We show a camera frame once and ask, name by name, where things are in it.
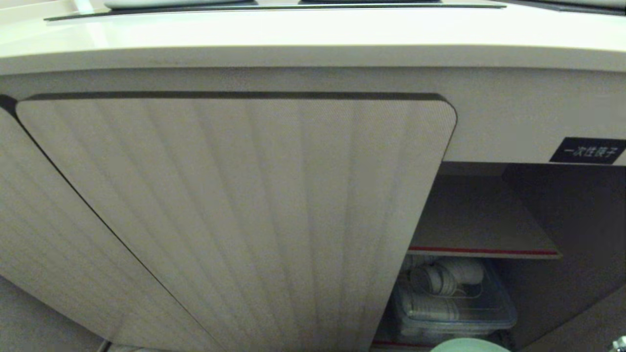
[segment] cabinet shelf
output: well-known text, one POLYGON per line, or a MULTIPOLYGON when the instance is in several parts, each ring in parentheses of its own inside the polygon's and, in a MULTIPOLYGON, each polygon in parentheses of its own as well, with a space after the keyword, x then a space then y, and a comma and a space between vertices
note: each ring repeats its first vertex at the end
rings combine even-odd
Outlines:
POLYGON ((559 259, 561 253, 500 177, 439 176, 408 254, 559 259))

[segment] transparent container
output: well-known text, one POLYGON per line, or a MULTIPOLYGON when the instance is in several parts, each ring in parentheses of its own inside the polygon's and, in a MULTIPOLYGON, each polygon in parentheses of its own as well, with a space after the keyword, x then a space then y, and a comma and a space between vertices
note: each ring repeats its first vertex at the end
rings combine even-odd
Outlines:
POLYGON ((517 312, 491 263, 481 261, 485 273, 479 284, 460 284, 449 296, 430 294, 399 276, 392 295, 398 341, 438 344, 452 338, 484 338, 510 329, 517 312))

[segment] black label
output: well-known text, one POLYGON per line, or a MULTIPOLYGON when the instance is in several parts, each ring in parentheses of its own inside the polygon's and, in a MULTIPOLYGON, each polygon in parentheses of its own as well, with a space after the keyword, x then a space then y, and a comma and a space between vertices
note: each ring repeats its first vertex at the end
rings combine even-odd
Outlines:
POLYGON ((626 148, 626 140, 566 137, 552 155, 553 163, 613 164, 626 148))

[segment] vertical striped panel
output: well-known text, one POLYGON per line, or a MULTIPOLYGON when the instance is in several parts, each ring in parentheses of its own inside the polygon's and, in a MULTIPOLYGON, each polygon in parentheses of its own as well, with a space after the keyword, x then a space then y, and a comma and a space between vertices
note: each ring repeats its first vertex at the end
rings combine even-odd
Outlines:
POLYGON ((442 101, 25 101, 27 129, 226 349, 368 349, 456 122, 442 101))
POLYGON ((221 347, 0 111, 0 274, 94 333, 172 350, 221 347))

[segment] red stripe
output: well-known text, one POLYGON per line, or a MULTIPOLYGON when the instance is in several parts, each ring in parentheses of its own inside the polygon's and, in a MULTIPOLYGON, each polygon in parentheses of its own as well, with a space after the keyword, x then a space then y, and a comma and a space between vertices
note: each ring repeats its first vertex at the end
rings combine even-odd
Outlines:
POLYGON ((390 342, 390 341, 372 341, 372 344, 384 344, 388 346, 404 346, 404 347, 426 347, 433 348, 432 344, 415 344, 415 343, 399 343, 399 342, 390 342))
POLYGON ((536 256, 557 256, 557 251, 507 251, 503 249, 472 249, 472 248, 443 248, 443 247, 409 247, 409 251, 455 252, 455 253, 484 253, 484 254, 529 254, 536 256))

